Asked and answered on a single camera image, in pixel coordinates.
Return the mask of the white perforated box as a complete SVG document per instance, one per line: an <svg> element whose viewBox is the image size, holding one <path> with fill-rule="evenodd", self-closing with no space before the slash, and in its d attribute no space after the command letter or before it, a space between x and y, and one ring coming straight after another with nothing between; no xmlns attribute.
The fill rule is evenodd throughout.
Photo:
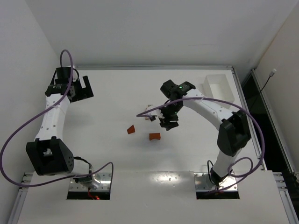
<svg viewBox="0 0 299 224"><path fill-rule="evenodd" d="M225 74L207 75L202 87L204 95L208 98L216 98L230 103L235 101Z"/></svg>

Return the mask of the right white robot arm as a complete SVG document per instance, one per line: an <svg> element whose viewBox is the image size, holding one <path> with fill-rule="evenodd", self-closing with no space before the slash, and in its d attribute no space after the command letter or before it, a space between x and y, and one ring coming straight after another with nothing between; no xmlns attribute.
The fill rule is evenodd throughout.
<svg viewBox="0 0 299 224"><path fill-rule="evenodd" d="M210 181L219 183L228 176L228 167L236 160L239 151L251 139L246 114L239 110L233 112L221 105L207 100L184 100L164 106L160 109L160 126L167 131L178 126L177 113L182 107L188 107L207 119L219 132L217 146L219 153L210 170Z"/></svg>

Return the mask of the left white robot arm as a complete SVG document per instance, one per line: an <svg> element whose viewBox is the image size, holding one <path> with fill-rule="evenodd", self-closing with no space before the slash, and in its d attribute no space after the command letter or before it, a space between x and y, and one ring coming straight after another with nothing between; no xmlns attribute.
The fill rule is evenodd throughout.
<svg viewBox="0 0 299 224"><path fill-rule="evenodd" d="M79 73L70 67L58 67L48 86L46 110L42 124L33 142L26 144L26 152L39 176L72 175L76 183L92 190L100 188L100 175L91 163L75 157L63 142L63 128L67 108L71 103L93 97L87 76L82 87Z"/></svg>

